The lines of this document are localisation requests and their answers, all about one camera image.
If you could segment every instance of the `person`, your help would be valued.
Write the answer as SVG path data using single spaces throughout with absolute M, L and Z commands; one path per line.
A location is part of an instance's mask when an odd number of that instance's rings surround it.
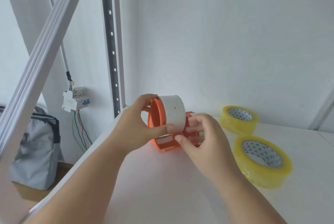
M 141 111 L 149 111 L 157 95 L 141 95 L 123 111 L 109 137 L 78 167 L 68 181 L 29 221 L 30 224 L 102 223 L 124 158 L 152 138 L 173 133 L 172 125 L 149 128 Z M 217 188 L 233 224 L 286 223 L 266 198 L 245 178 L 218 122 L 201 114 L 189 118 L 188 132 L 204 131 L 198 148 L 177 135 L 195 166 Z

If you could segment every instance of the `gray bag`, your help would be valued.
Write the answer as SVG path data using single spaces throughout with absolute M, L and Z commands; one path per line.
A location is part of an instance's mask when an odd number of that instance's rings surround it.
M 0 116 L 4 107 L 0 106 Z M 47 190 L 56 177 L 60 151 L 59 121 L 36 107 L 9 168 L 13 182 Z

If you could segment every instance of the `yellow tape roll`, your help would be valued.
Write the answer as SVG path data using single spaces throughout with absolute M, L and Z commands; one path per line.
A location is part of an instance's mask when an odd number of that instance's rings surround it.
M 233 154 L 248 180 L 263 188 L 280 187 L 292 170 L 292 163 L 285 152 L 263 138 L 238 137 Z
M 220 125 L 238 135 L 252 135 L 259 121 L 257 115 L 239 106 L 225 106 L 220 116 Z

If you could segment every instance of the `green wire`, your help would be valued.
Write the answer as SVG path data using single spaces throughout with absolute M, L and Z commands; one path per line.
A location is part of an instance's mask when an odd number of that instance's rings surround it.
M 77 138 L 76 138 L 75 135 L 74 135 L 74 128 L 73 128 L 74 118 L 75 118 L 75 114 L 74 114 L 74 116 L 73 116 L 73 118 L 72 118 L 72 134 L 73 134 L 73 137 L 74 137 L 75 141 L 78 143 L 79 147 L 81 148 L 81 150 L 82 150 L 83 152 L 85 152 L 84 149 L 81 147 L 80 143 L 78 142 Z
M 78 124 L 77 124 L 77 120 L 75 118 L 75 111 L 74 111 L 74 121 L 75 121 L 75 125 L 77 127 L 77 130 L 78 130 L 79 137 L 81 139 L 81 143 L 84 145 L 84 148 L 87 150 L 87 148 L 85 147 L 84 141 L 82 140 L 82 137 L 80 136 L 79 127 L 78 127 Z
M 80 119 L 81 124 L 82 124 L 82 128 L 83 128 L 83 130 L 85 131 L 86 136 L 87 136 L 87 138 L 88 138 L 90 144 L 93 145 L 93 143 L 90 141 L 90 138 L 88 137 L 88 134 L 87 134 L 87 132 L 86 132 L 86 129 L 85 129 L 85 127 L 84 127 L 84 125 L 83 125 L 83 122 L 82 122 L 82 120 L 81 120 L 80 112 L 78 112 L 78 114 L 79 114 L 79 119 Z

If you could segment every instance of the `left hand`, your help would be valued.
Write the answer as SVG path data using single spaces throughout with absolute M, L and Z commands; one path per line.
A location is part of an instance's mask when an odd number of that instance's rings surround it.
M 110 134 L 110 140 L 126 154 L 144 146 L 151 139 L 174 132 L 172 125 L 150 128 L 141 118 L 141 112 L 148 112 L 151 99 L 157 96 L 153 94 L 141 95 L 130 108 L 123 110 L 122 116 Z

